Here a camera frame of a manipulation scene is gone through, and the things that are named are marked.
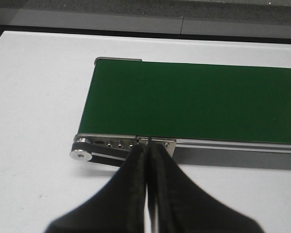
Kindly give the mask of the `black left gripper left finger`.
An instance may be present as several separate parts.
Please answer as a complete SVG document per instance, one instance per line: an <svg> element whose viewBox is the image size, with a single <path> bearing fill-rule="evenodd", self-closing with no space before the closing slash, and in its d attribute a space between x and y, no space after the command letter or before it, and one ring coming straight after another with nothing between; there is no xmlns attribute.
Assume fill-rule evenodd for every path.
<svg viewBox="0 0 291 233"><path fill-rule="evenodd" d="M48 233L142 233L146 148L135 146L119 170L84 204L52 221Z"/></svg>

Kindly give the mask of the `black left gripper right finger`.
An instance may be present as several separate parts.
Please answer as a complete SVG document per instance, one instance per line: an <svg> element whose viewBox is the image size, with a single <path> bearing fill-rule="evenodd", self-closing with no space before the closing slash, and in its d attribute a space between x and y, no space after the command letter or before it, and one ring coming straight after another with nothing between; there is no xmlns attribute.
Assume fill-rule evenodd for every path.
<svg viewBox="0 0 291 233"><path fill-rule="evenodd" d="M159 233L261 233L253 219L229 208L197 186L163 145L149 142L148 208Z"/></svg>

